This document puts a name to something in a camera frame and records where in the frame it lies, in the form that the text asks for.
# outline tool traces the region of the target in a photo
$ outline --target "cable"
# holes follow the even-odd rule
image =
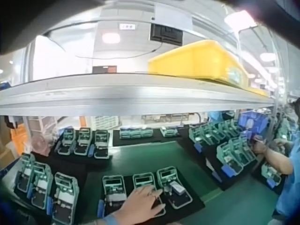
[[[68,53],[59,43],[57,43],[56,41],[52,40],[50,37],[47,37],[50,41],[52,41],[53,43],[55,43],[59,48],[61,48],[64,52]],[[79,55],[75,55],[75,57],[80,58],[80,59],[88,59],[88,60],[125,60],[125,59],[133,59],[133,58],[137,58],[143,55],[148,55],[151,53],[156,52],[158,49],[160,49],[163,46],[163,43],[160,43],[160,46],[157,47],[156,49],[153,49],[150,52],[145,52],[139,55],[134,55],[134,56],[129,56],[129,57],[114,57],[114,58],[94,58],[94,57],[85,57],[85,56],[79,56]]]

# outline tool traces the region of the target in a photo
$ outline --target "ceiling light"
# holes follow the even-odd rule
[[[120,42],[120,35],[118,33],[106,33],[102,35],[102,41],[106,44],[116,44]]]
[[[277,67],[266,67],[269,73],[275,74],[279,71]]]
[[[235,32],[257,26],[257,23],[246,10],[226,16],[224,22]]]
[[[270,53],[270,52],[265,52],[260,55],[260,58],[264,62],[272,62],[272,61],[275,61],[276,54]]]
[[[256,79],[254,80],[254,82],[255,82],[255,83],[261,83],[261,82],[263,82],[263,80],[262,80],[261,78],[256,78]]]
[[[248,78],[250,78],[250,79],[251,79],[251,78],[255,78],[255,74],[248,74],[247,76],[248,76]]]

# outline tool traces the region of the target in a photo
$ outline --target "blue sleeve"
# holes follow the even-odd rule
[[[291,154],[290,160],[293,166],[292,180],[293,183],[300,183],[300,151]]]
[[[112,214],[104,217],[103,220],[106,222],[107,225],[118,225],[116,217],[114,217]]]

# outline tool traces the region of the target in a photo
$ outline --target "hand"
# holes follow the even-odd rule
[[[276,138],[274,142],[277,144],[278,147],[284,146],[288,141],[286,139]]]
[[[264,154],[268,147],[262,142],[256,142],[253,147],[253,152],[256,154]]]
[[[113,213],[120,225],[134,225],[145,222],[158,214],[165,204],[152,209],[154,201],[162,190],[153,191],[152,185],[139,187],[130,194],[122,207]]]

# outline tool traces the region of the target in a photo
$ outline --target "worker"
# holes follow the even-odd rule
[[[299,107],[300,101],[296,102],[293,107]],[[299,110],[295,110],[296,115],[300,118]],[[269,225],[285,224],[296,212],[300,203],[300,137],[294,142],[284,139],[274,140],[278,146],[284,146],[289,152],[289,157],[276,152],[267,147],[262,142],[257,142],[253,151],[265,156],[268,163],[281,174],[287,175],[281,195],[276,204],[274,218]]]
[[[234,111],[211,111],[208,112],[208,118],[210,122],[219,123],[224,120],[233,119]]]

